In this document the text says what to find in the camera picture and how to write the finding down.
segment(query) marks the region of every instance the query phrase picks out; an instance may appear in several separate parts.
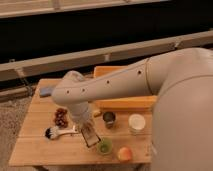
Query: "white cup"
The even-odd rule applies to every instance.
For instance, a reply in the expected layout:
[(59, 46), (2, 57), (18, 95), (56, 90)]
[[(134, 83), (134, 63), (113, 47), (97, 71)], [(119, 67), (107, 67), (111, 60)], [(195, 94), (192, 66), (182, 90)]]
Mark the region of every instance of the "white cup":
[(141, 114), (132, 114), (129, 117), (129, 129), (133, 135), (140, 134), (146, 125), (146, 120)]

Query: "green cup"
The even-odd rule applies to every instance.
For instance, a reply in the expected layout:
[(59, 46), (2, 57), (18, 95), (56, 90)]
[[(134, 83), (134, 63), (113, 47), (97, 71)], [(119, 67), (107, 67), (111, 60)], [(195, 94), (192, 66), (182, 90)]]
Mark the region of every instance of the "green cup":
[(107, 155), (112, 152), (112, 141), (109, 138), (101, 138), (101, 141), (96, 145), (97, 151), (101, 155)]

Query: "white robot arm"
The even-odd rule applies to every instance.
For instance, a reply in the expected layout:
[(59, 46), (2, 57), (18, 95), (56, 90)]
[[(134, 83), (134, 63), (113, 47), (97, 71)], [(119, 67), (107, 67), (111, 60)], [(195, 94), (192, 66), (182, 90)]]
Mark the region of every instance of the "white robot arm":
[(174, 51), (86, 81), (68, 72), (52, 93), (76, 123), (90, 119), (88, 101), (158, 95), (153, 108), (152, 171), (212, 171), (213, 52)]

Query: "floor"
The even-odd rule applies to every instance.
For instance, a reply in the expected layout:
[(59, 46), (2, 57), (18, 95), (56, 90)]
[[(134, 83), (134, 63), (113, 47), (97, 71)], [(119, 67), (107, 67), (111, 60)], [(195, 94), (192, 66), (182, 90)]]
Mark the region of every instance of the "floor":
[[(8, 161), (24, 121), (31, 97), (13, 99), (0, 103), (0, 171), (35, 171), (33, 167), (10, 167)], [(148, 171), (149, 166), (139, 165), (86, 165), (45, 166), (50, 171)]]

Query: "black wall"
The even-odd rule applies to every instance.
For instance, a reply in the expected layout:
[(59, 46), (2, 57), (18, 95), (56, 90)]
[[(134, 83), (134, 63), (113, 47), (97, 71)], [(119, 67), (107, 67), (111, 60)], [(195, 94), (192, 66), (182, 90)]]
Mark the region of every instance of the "black wall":
[(213, 1), (170, 1), (0, 19), (0, 63), (213, 28)]

